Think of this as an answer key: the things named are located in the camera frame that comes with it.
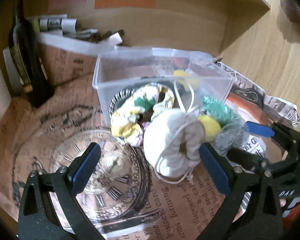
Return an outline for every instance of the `clock face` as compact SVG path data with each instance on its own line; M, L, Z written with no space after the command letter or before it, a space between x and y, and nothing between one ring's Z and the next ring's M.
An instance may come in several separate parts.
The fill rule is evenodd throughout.
M142 151L120 144L106 130L82 131L66 140L54 151L50 172L63 165L69 166L91 142L100 145L101 158L84 191L76 198L87 217L98 227L138 213L147 201L151 175Z

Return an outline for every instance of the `blue plastic tab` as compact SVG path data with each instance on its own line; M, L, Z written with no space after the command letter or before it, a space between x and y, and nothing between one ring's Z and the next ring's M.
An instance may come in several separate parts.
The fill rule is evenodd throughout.
M250 133L254 133L266 138L274 136L274 131L271 129L271 127L264 126L262 124L258 124L255 122L246 122L246 123Z
M77 169L77 172L72 179L72 189L70 194L76 196L81 193L86 187L91 174L95 171L95 168L101 157L101 148L98 144L90 150L88 156L83 161L82 165Z
M201 161L207 169L213 183L216 185L217 190L228 196L230 194L229 178L205 143L200 146L199 153Z

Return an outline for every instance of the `green tinsel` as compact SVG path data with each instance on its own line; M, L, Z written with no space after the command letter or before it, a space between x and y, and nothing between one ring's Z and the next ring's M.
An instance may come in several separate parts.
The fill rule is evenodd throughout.
M230 123L240 122L240 119L234 110L224 102L213 97L204 97L202 103L203 107L201 108L201 112L204 112L217 120L221 127Z

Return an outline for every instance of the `clear plastic box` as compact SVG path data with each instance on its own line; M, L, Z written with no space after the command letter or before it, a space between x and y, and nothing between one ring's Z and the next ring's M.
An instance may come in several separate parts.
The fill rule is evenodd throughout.
M185 70L191 77L173 76L175 70ZM98 91L101 110L110 124L109 106L120 90L151 82L190 84L195 91L195 104L203 96L225 101L234 78L212 63L210 54L164 48L117 48L98 56L92 86ZM191 93L186 88L182 96L185 106L190 104Z

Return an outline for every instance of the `screw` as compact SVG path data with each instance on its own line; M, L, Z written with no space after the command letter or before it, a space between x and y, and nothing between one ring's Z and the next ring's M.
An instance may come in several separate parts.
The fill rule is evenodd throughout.
M242 169L239 166L235 166L233 169L234 169L235 173L241 173L242 172Z
M31 171L30 172L30 177L34 177L35 175L37 175L37 171Z
M60 173L65 173L67 171L67 167L66 166L61 166L60 168L59 168L59 172Z
M270 171L265 171L265 175L266 175L267 177L271 177L271 172L270 172Z

